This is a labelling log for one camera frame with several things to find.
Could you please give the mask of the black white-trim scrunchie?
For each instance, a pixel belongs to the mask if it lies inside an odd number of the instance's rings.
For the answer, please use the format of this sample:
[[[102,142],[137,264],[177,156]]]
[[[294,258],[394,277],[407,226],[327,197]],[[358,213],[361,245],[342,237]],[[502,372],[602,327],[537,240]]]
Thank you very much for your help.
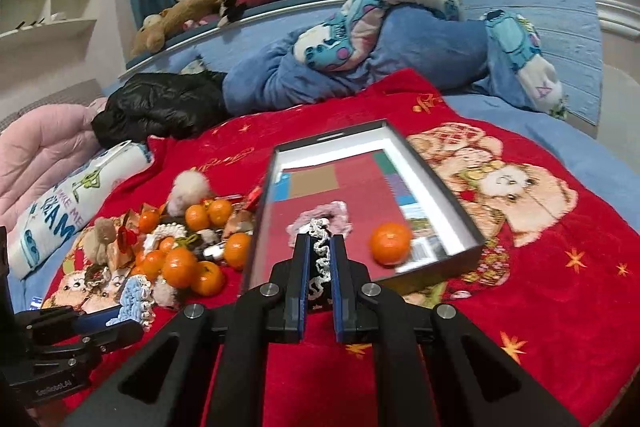
[[[319,311],[331,304],[331,232],[329,219],[314,218],[308,223],[310,237],[310,271],[307,289],[309,311]]]

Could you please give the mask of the blue crochet scrunchie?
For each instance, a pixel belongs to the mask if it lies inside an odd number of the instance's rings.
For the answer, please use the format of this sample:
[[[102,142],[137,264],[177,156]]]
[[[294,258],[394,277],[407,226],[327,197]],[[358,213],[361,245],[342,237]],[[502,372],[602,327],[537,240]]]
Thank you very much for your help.
[[[154,322],[154,299],[152,285],[144,275],[134,275],[127,280],[120,294],[118,313],[105,325],[115,326],[126,321],[134,321],[148,331]]]

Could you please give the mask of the large front mandarin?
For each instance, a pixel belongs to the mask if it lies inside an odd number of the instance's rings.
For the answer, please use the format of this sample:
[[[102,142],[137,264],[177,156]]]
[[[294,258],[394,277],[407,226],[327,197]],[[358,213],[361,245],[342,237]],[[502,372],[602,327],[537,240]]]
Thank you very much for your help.
[[[166,283],[173,288],[188,288],[198,269],[198,259],[189,249],[174,248],[165,257],[160,274]]]

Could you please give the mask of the pink crochet scrunchie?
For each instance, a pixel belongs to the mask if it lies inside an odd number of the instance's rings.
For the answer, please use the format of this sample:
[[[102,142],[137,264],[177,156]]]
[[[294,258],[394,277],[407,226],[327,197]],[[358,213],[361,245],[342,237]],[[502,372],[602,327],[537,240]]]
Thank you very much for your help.
[[[352,231],[346,202],[334,200],[326,204],[318,205],[311,210],[303,211],[292,223],[286,227],[288,232],[288,246],[294,247],[299,233],[307,233],[310,222],[314,219],[326,220],[326,228],[335,235],[349,236]]]

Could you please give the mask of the red candy packet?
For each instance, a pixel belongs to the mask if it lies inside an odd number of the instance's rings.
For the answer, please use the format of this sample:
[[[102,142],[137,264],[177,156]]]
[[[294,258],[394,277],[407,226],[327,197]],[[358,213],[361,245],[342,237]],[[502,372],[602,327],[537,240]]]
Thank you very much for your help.
[[[250,193],[245,197],[243,202],[243,209],[254,213],[258,208],[260,199],[262,198],[262,187],[255,186]]]

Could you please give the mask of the black shallow box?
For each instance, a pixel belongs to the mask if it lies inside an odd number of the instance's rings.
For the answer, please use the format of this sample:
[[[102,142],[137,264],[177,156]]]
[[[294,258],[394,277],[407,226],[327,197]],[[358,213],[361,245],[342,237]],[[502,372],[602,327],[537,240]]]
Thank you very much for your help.
[[[396,129],[378,120],[273,149],[243,291],[292,257],[286,227],[303,211],[334,200],[346,202],[352,222],[349,236],[342,235],[348,259],[398,293],[452,279],[480,260],[485,239],[461,202]],[[388,222],[412,232],[408,258],[394,267],[378,265],[369,251],[371,234]]]

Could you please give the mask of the beige fluffy plush scrunchie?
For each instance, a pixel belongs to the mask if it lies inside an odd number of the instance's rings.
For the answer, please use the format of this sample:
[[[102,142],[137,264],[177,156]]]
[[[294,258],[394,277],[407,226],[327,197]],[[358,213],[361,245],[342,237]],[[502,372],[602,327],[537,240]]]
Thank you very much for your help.
[[[108,246],[116,241],[116,229],[113,221],[98,218],[82,240],[85,258],[94,265],[106,265],[108,262]]]

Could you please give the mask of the cream pompom plush scrunchie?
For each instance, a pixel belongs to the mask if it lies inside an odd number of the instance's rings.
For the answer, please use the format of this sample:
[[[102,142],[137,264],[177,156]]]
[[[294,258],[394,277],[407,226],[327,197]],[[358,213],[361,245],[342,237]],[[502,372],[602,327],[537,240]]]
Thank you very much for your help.
[[[186,210],[212,196],[207,176],[195,170],[180,172],[168,195],[166,211],[171,217],[183,216]]]

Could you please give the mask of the white crochet scrunchie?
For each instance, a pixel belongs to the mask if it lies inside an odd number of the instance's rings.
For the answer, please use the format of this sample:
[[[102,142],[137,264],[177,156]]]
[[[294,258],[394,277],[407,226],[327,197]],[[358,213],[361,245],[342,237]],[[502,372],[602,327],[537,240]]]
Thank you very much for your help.
[[[145,239],[142,246],[143,254],[149,254],[151,251],[156,251],[160,242],[166,237],[172,237],[173,239],[184,239],[186,237],[186,227],[180,225],[180,223],[161,223],[157,227],[145,235]]]

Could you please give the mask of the pink quilt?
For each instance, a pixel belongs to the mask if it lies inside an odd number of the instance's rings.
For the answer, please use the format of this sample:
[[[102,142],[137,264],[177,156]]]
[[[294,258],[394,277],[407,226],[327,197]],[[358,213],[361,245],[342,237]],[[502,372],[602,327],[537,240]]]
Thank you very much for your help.
[[[12,231],[32,202],[98,153],[91,123],[105,104],[43,105],[1,132],[2,227]]]

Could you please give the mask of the red bear blanket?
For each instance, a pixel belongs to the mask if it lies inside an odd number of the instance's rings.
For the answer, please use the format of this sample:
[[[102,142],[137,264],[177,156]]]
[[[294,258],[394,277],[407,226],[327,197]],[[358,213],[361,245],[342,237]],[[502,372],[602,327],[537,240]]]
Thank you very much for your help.
[[[563,121],[481,94],[441,95],[403,70],[348,98],[154,139],[154,164],[101,207],[162,205],[184,170],[220,195],[264,181],[279,144],[384,119],[440,173],[486,236],[475,267],[438,288],[584,425],[639,372],[639,179]]]

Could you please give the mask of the black puffer jacket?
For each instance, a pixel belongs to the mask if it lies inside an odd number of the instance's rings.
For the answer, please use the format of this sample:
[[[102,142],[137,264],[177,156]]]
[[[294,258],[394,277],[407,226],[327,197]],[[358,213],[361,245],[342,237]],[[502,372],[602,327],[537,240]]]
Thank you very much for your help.
[[[103,148],[150,136],[190,139],[231,118],[222,96],[223,72],[142,72],[114,91],[93,118]]]

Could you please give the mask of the blue monster print pillow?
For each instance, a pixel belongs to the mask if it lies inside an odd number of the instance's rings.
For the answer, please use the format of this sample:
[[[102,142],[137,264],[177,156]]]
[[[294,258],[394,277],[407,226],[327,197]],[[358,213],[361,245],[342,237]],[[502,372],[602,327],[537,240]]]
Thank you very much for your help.
[[[375,48],[386,13],[400,4],[419,5],[440,20],[462,19],[460,0],[347,0],[331,17],[297,38],[296,60],[319,72],[357,67]]]

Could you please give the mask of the blue fleece blanket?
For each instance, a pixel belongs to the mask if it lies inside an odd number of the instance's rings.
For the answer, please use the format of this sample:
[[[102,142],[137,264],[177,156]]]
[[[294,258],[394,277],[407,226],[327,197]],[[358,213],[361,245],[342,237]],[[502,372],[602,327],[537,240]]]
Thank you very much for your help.
[[[347,72],[317,72],[294,57],[299,28],[235,64],[222,82],[234,116],[352,95],[411,68],[439,91],[478,91],[533,108],[511,62],[482,20],[447,22],[416,5],[393,8],[369,56]]]

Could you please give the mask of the brown plush dog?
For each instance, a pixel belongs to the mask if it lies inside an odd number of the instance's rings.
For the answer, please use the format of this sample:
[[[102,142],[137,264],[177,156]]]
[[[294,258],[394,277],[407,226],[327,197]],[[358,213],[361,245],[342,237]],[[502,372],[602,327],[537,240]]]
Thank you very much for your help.
[[[145,52],[157,53],[169,38],[183,31],[185,22],[195,22],[212,14],[220,2],[221,0],[181,0],[160,14],[149,16],[134,37],[130,56],[137,57]]]

